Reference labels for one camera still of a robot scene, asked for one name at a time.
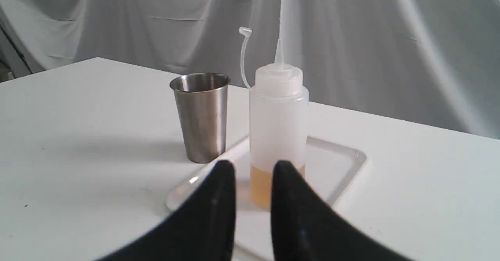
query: white table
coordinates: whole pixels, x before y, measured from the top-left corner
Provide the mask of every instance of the white table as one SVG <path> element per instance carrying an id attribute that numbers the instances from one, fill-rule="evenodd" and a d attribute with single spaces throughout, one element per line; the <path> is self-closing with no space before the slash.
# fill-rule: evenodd
<path id="1" fill-rule="evenodd" d="M 168 191 L 200 166 L 184 154 L 175 76 L 96 58 L 0 84 L 1 260 L 88 261 L 167 215 Z M 248 133 L 248 92 L 229 96 L 231 147 Z M 337 208 L 347 220 L 418 260 L 500 259 L 500 141 L 310 112 L 310 134 L 369 158 Z"/>

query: cup rim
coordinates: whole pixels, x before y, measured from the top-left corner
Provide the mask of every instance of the cup rim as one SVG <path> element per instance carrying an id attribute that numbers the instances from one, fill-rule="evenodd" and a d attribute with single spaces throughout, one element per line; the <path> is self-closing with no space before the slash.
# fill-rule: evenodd
<path id="1" fill-rule="evenodd" d="M 191 92 L 191 91 L 183 91 L 183 90 L 179 90 L 177 88 L 173 88 L 173 84 L 178 80 L 178 79 L 182 79 L 183 76 L 190 76 L 190 75 L 197 75 L 197 74 L 214 74 L 214 75 L 217 75 L 217 76 L 221 76 L 223 78 L 225 78 L 225 83 L 223 86 L 220 86 L 220 87 L 217 87 L 217 88 L 214 88 L 214 89 L 209 89 L 209 90 L 202 90 L 202 91 L 194 91 L 194 92 Z M 225 74 L 221 74 L 221 73 L 216 73 L 216 72 L 193 72 L 193 73 L 189 73 L 189 74 L 183 74 L 183 75 L 180 75 L 180 76 L 177 76 L 176 78 L 172 79 L 169 83 L 169 86 L 170 88 L 173 90 L 173 91 L 176 91 L 176 92 L 180 92 L 180 93 L 188 93 L 188 94 L 196 94 L 196 93 L 205 93 L 205 92 L 212 92 L 212 91 L 217 91 L 217 90 L 222 90 L 224 87 L 227 87 L 227 85 L 229 85 L 229 83 L 231 82 L 231 79 L 225 75 Z"/>

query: bottle nozzle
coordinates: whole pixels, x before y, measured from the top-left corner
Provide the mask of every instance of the bottle nozzle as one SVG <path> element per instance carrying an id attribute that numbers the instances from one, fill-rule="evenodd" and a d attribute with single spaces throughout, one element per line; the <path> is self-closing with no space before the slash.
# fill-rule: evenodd
<path id="1" fill-rule="evenodd" d="M 275 64 L 283 69 L 284 67 L 284 57 L 283 57 L 283 42 L 281 38 L 278 38 L 278 44 L 276 46 Z"/>
<path id="2" fill-rule="evenodd" d="M 245 76 L 245 49 L 246 49 L 246 44 L 248 43 L 248 39 L 252 34 L 252 29 L 246 27 L 240 27 L 238 31 L 242 35 L 245 35 L 245 39 L 243 39 L 243 45 L 241 46 L 241 54 L 239 55 L 239 70 L 241 71 L 241 79 L 243 79 L 243 83 L 248 89 L 250 89 L 250 85 L 248 84 L 248 81 L 246 80 Z"/>

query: white cloth backdrop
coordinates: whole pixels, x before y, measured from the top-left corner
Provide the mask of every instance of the white cloth backdrop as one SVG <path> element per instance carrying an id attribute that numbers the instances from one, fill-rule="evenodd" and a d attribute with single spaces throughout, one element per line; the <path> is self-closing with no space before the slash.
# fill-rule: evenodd
<path id="1" fill-rule="evenodd" d="M 32 72 L 100 56 L 242 85 L 244 25 L 251 84 L 279 32 L 312 101 L 500 138 L 498 0 L 282 0 L 279 15 L 280 0 L 0 0 Z"/>

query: white tray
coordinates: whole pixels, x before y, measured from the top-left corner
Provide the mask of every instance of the white tray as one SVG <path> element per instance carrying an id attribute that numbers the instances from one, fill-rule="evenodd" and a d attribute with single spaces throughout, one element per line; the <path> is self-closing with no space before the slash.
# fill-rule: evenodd
<path id="1" fill-rule="evenodd" d="M 270 213 L 250 199 L 250 143 L 248 138 L 193 173 L 167 197 L 174 211 L 198 187 L 220 159 L 230 160 L 236 170 L 236 231 L 234 257 L 240 260 L 273 260 Z M 327 204 L 334 206 L 366 161 L 362 151 L 318 138 L 307 138 L 305 179 Z"/>

